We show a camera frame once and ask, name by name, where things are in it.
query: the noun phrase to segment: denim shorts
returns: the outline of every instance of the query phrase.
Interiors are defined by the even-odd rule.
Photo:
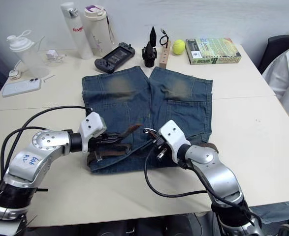
[[[155,67],[148,78],[139,66],[82,79],[86,107],[99,113],[107,132],[142,126],[122,143],[132,144],[128,154],[90,163],[92,173],[111,174],[144,169],[151,140],[143,128],[158,131],[174,120],[192,144],[208,142],[211,134],[212,81]],[[148,168],[175,166],[171,158],[151,158]]]

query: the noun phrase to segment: black chair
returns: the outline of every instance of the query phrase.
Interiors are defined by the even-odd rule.
[[[268,38],[268,45],[258,67],[259,72],[262,74],[268,65],[287,49],[289,49],[289,35],[279,35]]]

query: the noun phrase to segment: wooden block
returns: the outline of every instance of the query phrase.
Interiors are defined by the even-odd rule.
[[[163,50],[161,53],[160,58],[160,67],[166,69],[167,61],[168,61],[168,55],[170,50],[170,41],[168,41],[168,46],[166,48],[166,45],[163,46]]]

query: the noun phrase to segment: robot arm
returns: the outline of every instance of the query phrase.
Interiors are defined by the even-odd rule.
[[[241,187],[234,173],[225,166],[218,152],[210,147],[191,145],[183,131],[170,120],[160,130],[155,143],[164,156],[165,145],[171,149],[173,161],[179,166],[193,170],[206,187],[212,201],[212,211],[218,216],[223,233],[227,235],[256,235],[262,231],[258,219],[249,214]]]
[[[106,130],[99,114],[91,112],[79,132],[42,130],[11,161],[0,185],[0,235],[15,235],[26,225],[26,213],[54,160],[70,152],[88,151],[91,138]]]

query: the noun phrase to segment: white tumbler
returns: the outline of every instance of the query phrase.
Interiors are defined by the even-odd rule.
[[[35,43],[24,37],[31,33],[31,30],[24,31],[21,35],[11,35],[7,37],[10,49],[27,66],[28,70],[37,78],[45,77],[49,74],[49,69],[44,64],[40,55],[37,53]]]
[[[90,59],[93,56],[93,52],[84,33],[83,24],[74,3],[66,2],[61,4],[61,10],[81,58]]]
[[[104,7],[99,5],[87,6],[84,12],[87,19],[88,39],[91,45],[96,44],[96,49],[93,49],[93,52],[95,55],[103,57],[111,52],[114,46],[114,42],[112,42],[110,37],[111,32],[107,13]]]

